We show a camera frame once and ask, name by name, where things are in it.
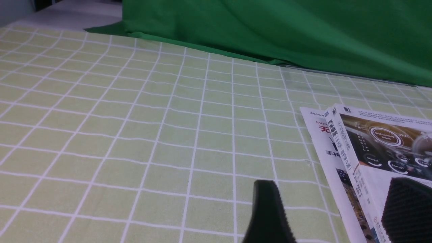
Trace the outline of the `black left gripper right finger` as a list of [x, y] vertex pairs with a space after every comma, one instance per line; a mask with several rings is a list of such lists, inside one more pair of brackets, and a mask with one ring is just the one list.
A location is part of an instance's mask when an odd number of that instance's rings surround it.
[[431, 188], [409, 178], [393, 178], [381, 222], [392, 243], [430, 243]]

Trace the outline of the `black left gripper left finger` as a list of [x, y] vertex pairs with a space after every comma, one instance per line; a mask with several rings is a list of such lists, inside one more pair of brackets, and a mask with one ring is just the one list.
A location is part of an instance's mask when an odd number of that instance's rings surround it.
[[252, 214], [244, 243], [296, 243], [279, 189], [272, 180], [253, 184]]

